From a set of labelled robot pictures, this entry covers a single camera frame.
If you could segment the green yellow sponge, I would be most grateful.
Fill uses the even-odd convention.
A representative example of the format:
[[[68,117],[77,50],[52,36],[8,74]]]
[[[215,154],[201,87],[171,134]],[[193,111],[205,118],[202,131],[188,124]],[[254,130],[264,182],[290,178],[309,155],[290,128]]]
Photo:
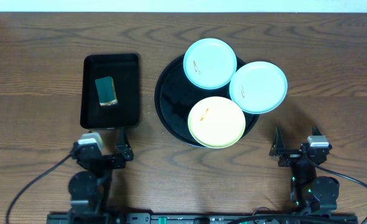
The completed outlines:
[[[118,103],[112,77],[96,79],[95,84],[101,106],[111,106]]]

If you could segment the yellow plate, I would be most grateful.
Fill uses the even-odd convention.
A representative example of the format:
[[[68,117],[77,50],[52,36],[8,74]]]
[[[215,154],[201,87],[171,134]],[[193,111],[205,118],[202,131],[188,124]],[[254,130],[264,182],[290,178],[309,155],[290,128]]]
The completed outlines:
[[[219,149],[233,145],[242,137],[246,118],[233,101],[211,96],[193,106],[187,124],[190,134],[198,143]]]

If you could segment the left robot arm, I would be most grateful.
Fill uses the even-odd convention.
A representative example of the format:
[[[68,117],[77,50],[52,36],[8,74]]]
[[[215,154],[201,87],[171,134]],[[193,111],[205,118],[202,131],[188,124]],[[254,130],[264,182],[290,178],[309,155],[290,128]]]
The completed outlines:
[[[103,155],[103,148],[104,142],[96,132],[83,134],[73,143],[70,155],[84,171],[75,174],[68,184],[72,206],[68,213],[70,223],[91,219],[115,222],[113,215],[106,211],[112,173],[125,168],[134,154],[124,129],[119,131],[115,153]]]

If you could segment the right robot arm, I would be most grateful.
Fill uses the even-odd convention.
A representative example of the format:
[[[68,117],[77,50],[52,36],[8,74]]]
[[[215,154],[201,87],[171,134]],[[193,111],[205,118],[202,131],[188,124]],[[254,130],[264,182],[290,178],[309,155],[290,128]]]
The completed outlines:
[[[275,137],[269,155],[278,157],[278,166],[290,167],[290,200],[297,205],[298,215],[328,215],[337,209],[340,184],[337,179],[318,176],[316,168],[327,160],[332,145],[320,133],[312,128],[312,135],[298,149],[285,147],[279,127],[275,128]]]

